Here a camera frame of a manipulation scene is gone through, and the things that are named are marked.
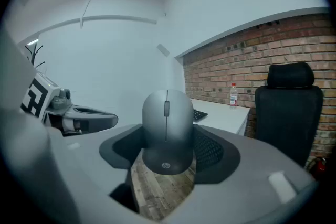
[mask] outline computer mouse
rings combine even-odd
[[[184,172],[193,160],[193,104],[178,90],[150,94],[142,107],[142,159],[157,174]]]

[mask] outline bottle label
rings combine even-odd
[[[236,95],[230,95],[230,105],[231,106],[237,106],[238,105],[238,96]]]

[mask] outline wooden surface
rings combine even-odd
[[[131,167],[132,182],[140,215],[161,220],[188,196],[194,187],[196,158],[181,174],[167,176],[152,172],[142,160],[142,151]]]

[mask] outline keyboard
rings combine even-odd
[[[202,118],[206,117],[208,113],[204,113],[194,109],[194,122],[201,120]]]

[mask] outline mouse scroll wheel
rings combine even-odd
[[[169,101],[164,102],[164,116],[169,117]]]

